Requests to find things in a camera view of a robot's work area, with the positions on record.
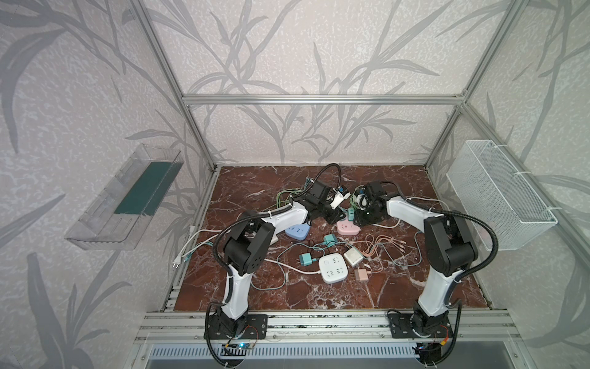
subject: red marble surface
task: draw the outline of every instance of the red marble surface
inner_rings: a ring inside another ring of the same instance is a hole
[[[275,203],[277,193],[286,188],[302,186],[306,176],[315,177],[320,166],[263,166],[226,167],[221,170],[215,186],[204,228],[222,229],[229,225],[246,209],[263,210]],[[336,170],[326,171],[320,180],[327,185],[336,184]],[[375,180],[389,180],[400,184],[405,195],[435,198],[434,190],[426,172],[421,166],[343,166],[342,184],[351,192],[360,184]],[[348,201],[342,207],[348,208]],[[389,219],[383,225],[392,226],[396,220]],[[322,218],[313,221],[312,229],[305,242],[311,244],[323,241],[325,234],[334,233],[339,239],[362,240],[367,234],[374,236],[386,234],[415,245],[416,229],[400,222],[397,228],[384,229],[375,226],[363,227],[357,236],[343,237],[337,234],[336,226],[328,225]],[[211,233],[199,235],[205,240]],[[424,235],[417,236],[422,255],[426,255]],[[276,259],[278,254],[297,241],[279,235],[279,241],[269,249],[267,258]],[[417,252],[404,259],[399,250],[387,247],[398,264],[411,264],[418,261]],[[328,249],[329,253],[344,253],[348,248],[337,245]],[[319,270],[317,262],[310,266],[299,265],[299,255],[309,252],[304,246],[295,246],[281,256],[280,261],[301,270]],[[312,257],[320,257],[320,251],[311,251]],[[422,292],[428,276],[429,264],[424,258],[419,266],[395,266],[383,248],[379,248],[379,258],[366,262],[371,269],[379,270],[380,262],[384,269],[369,276],[368,282],[355,280],[354,271],[349,266],[347,279],[328,285],[320,275],[303,275],[286,269],[287,283],[281,289],[259,291],[250,289],[251,310],[272,309],[363,309],[363,308],[411,308]],[[254,274],[253,283],[259,288],[280,286],[283,273],[279,266],[265,262]],[[225,287],[225,272],[211,257],[209,246],[200,247],[193,254],[183,281],[175,309],[177,311],[203,311],[210,301],[221,301]],[[464,279],[454,293],[460,297],[464,306],[472,308],[487,307],[481,290],[472,277]]]

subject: transparent plastic container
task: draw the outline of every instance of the transparent plastic container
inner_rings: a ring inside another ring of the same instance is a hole
[[[84,250],[135,249],[182,164],[180,150],[139,145],[65,239]]]

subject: pink power adapter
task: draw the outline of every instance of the pink power adapter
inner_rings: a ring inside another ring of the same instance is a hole
[[[338,233],[343,236],[355,236],[359,234],[360,227],[356,226],[350,220],[340,220],[336,223],[336,228],[338,229]]]

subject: red wire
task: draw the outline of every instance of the red wire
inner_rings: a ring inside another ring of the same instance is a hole
[[[254,341],[254,345],[252,345],[252,347],[254,347],[254,346],[256,346],[256,342],[258,342],[258,330],[256,329],[255,326],[251,326],[251,325],[247,325],[246,328],[244,328],[244,330],[246,330],[248,328],[252,328],[253,330],[256,331],[256,341]]]
[[[441,327],[443,327],[444,329],[447,330],[447,336],[445,337],[445,339],[448,340],[448,328],[446,326],[442,325],[442,324],[441,324]]]

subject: leaf pattern wallpaper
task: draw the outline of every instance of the leaf pattern wallpaper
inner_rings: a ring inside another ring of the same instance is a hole
[[[185,94],[457,94],[508,3],[146,1]],[[226,164],[423,164],[451,110],[191,108]]]
[[[0,1],[0,367],[121,367],[211,176],[113,0]],[[132,252],[64,239],[139,143],[185,159]]]
[[[590,234],[590,1],[530,1],[470,104]],[[446,172],[466,139],[462,118],[429,170],[439,195],[457,204]],[[480,273],[485,293],[507,308],[537,367],[590,362],[590,271],[555,230],[501,252]]]

